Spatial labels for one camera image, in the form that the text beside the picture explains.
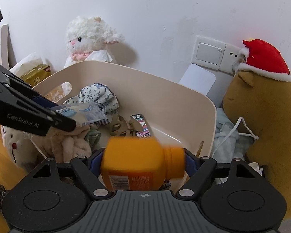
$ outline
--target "white wall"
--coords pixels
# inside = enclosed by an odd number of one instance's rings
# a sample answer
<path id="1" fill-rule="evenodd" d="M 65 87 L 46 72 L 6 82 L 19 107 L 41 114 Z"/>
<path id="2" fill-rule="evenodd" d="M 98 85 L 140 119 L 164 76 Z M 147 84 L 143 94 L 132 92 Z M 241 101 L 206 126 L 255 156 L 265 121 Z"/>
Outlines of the white wall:
<path id="1" fill-rule="evenodd" d="M 172 81 L 189 66 L 198 34 L 239 47 L 264 39 L 291 69 L 291 0 L 0 0 L 0 7 L 16 61 L 36 51 L 56 71 L 67 57 L 66 25 L 77 15 L 101 16 L 124 34 L 112 48 L 119 63 Z M 215 74 L 209 96 L 218 106 L 231 76 Z"/>

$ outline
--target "wall socket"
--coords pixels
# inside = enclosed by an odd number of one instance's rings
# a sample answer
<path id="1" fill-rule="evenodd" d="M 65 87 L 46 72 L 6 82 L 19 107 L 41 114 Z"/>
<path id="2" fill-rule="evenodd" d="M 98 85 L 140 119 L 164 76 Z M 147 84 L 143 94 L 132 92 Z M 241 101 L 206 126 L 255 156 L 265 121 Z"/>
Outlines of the wall socket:
<path id="1" fill-rule="evenodd" d="M 234 74 L 232 67 L 236 63 L 239 63 L 240 60 L 240 55 L 238 55 L 239 51 L 240 51 L 239 47 L 226 44 L 223 58 L 219 66 L 219 70 L 229 74 Z"/>

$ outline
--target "beige towel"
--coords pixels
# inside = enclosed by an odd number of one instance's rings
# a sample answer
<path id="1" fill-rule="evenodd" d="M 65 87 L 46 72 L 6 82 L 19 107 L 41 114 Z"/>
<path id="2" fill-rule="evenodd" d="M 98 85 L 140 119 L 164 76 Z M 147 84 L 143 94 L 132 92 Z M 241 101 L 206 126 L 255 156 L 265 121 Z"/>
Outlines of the beige towel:
<path id="1" fill-rule="evenodd" d="M 34 135 L 33 140 L 49 157 L 54 157 L 57 163 L 65 163 L 74 157 L 89 157 L 92 154 L 90 145 L 84 140 L 89 130 L 88 125 L 71 132 L 51 127 L 45 137 Z"/>

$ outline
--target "light switch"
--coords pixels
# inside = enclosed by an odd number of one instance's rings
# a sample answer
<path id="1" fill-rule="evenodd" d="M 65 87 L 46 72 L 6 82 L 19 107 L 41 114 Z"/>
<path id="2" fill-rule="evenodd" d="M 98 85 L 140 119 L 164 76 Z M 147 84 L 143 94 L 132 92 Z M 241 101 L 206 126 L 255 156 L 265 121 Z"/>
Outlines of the light switch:
<path id="1" fill-rule="evenodd" d="M 222 49 L 212 45 L 199 43 L 196 59 L 218 65 Z"/>
<path id="2" fill-rule="evenodd" d="M 221 41 L 197 36 L 192 63 L 219 70 L 225 46 Z"/>

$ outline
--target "orange bottle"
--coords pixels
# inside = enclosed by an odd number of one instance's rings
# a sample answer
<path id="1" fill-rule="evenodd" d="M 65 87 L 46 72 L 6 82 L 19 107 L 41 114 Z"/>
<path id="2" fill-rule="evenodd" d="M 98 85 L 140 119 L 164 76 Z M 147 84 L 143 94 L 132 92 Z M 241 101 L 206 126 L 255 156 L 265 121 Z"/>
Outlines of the orange bottle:
<path id="1" fill-rule="evenodd" d="M 111 190 L 157 190 L 165 180 L 182 178 L 182 148 L 162 147 L 156 139 L 112 137 L 101 162 L 101 175 Z"/>

